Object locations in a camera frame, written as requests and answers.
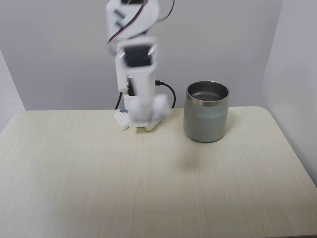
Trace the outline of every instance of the black cable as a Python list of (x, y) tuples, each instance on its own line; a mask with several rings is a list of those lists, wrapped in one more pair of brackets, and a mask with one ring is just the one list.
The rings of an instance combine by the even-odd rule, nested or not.
[(161, 81), (159, 81), (159, 80), (155, 80), (155, 85), (156, 85), (156, 86), (158, 86), (158, 85), (166, 86), (166, 87), (168, 87), (168, 88), (172, 91), (173, 96), (174, 96), (174, 101), (173, 101), (173, 106), (172, 106), (172, 108), (174, 108), (174, 107), (175, 107), (175, 104), (176, 104), (176, 94), (175, 94), (174, 89), (173, 89), (171, 86), (169, 86), (167, 83), (161, 82)]
[(172, 11), (173, 11), (173, 9), (174, 9), (174, 6), (175, 6), (175, 0), (173, 0), (173, 6), (172, 6), (172, 8), (171, 8), (169, 14), (168, 14), (166, 17), (163, 17), (163, 18), (161, 18), (161, 19), (158, 19), (158, 20), (156, 21), (156, 23), (160, 23), (160, 22), (163, 22), (163, 21), (165, 21), (166, 19), (168, 19), (168, 17), (172, 14)]
[(117, 102), (117, 106), (115, 106), (115, 109), (118, 109), (118, 107), (120, 105), (120, 102), (121, 102), (121, 98), (122, 98), (122, 93), (120, 93), (120, 96), (119, 96), (119, 99), (118, 99), (118, 102)]
[(141, 14), (146, 2), (147, 2), (146, 0), (143, 0), (143, 4), (141, 5), (140, 9), (137, 11), (135, 16), (124, 27), (120, 28), (120, 30), (118, 30), (117, 33), (115, 33), (113, 36), (111, 36), (111, 38), (108, 41), (108, 44), (110, 44), (118, 35), (120, 35), (125, 29), (127, 29), (133, 22), (135, 22), (135, 20)]

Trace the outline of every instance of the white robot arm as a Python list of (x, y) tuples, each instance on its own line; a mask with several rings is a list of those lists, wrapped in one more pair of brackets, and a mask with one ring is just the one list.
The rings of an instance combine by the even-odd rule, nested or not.
[(171, 112), (167, 95), (155, 95), (157, 45), (154, 37), (145, 36), (158, 19), (159, 4), (157, 0), (111, 0), (106, 15), (108, 46), (116, 54), (118, 89), (130, 126), (156, 126)]

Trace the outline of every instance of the white wall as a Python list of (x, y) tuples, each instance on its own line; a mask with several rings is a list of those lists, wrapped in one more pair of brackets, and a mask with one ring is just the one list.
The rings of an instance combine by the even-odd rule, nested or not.
[(21, 98), (0, 49), (0, 134), (10, 119), (22, 111), (24, 107)]
[[(167, 12), (171, 0), (161, 0)], [(107, 0), (2, 0), (0, 47), (30, 109), (110, 109), (118, 91), (106, 51)], [(212, 79), (231, 90), (231, 105), (263, 104), (260, 83), (282, 0), (177, 0), (150, 31), (160, 42), (159, 80), (175, 88)], [(167, 89), (160, 91), (170, 93)]]
[(317, 1), (284, 1), (263, 98), (317, 184)]

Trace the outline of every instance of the gray cup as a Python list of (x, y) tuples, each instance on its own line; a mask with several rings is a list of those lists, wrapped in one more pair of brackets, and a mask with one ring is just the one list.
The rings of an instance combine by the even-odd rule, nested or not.
[(198, 142), (214, 142), (225, 133), (229, 89), (214, 81), (198, 81), (186, 90), (185, 134)]

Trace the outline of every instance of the table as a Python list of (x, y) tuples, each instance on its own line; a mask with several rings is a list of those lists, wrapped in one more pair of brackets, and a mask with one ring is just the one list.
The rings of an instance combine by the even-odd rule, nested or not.
[(183, 109), (152, 132), (114, 110), (28, 111), (0, 137), (1, 238), (317, 234), (317, 189), (271, 114), (229, 109), (226, 135), (188, 139)]

